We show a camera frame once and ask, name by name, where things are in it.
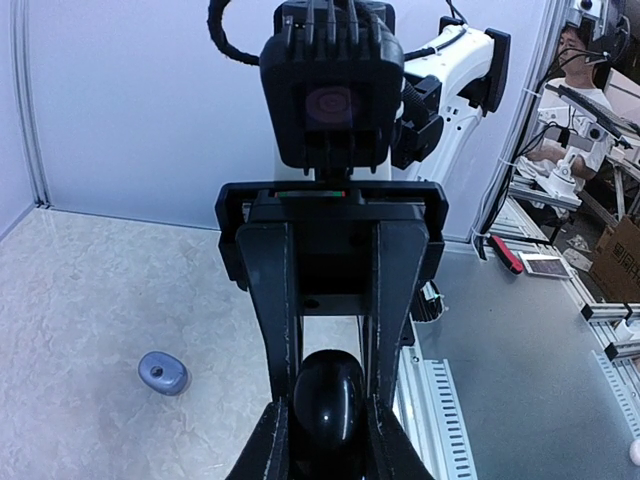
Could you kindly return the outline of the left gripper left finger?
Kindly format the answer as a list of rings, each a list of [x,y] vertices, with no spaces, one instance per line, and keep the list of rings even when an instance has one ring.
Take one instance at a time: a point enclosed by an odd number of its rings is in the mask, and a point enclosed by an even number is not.
[[[290,402],[271,401],[265,407],[228,480],[287,480],[291,474]]]

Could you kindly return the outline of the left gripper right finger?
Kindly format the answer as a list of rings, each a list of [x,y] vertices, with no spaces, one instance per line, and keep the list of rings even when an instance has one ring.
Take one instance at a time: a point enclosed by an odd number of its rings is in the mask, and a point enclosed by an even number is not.
[[[392,409],[376,395],[365,406],[364,477],[433,480]]]

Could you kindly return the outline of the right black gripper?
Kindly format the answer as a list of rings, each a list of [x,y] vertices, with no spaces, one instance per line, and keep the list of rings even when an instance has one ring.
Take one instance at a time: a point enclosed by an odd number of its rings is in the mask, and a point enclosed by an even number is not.
[[[215,204],[228,275],[251,295],[272,398],[288,399],[305,316],[367,320],[367,392],[394,397],[409,313],[444,250],[434,182],[229,183]]]

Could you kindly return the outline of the black round charging case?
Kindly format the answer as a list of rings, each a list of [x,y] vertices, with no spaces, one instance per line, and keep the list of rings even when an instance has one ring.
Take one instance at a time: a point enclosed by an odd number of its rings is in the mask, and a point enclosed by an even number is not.
[[[305,358],[293,391],[291,457],[302,479],[363,476],[364,386],[359,361],[342,350]]]

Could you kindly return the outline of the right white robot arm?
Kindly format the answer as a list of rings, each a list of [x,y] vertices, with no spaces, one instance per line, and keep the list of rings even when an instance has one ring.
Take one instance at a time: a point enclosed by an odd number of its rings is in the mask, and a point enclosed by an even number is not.
[[[390,400],[402,334],[444,250],[448,203],[427,159],[452,164],[476,123],[496,111],[511,39],[442,18],[405,52],[381,2],[287,1],[259,55],[234,48],[212,5],[209,30],[232,59],[256,66],[290,180],[229,183],[215,212],[229,278],[252,299],[272,398],[300,389],[303,321],[356,316],[363,389]]]

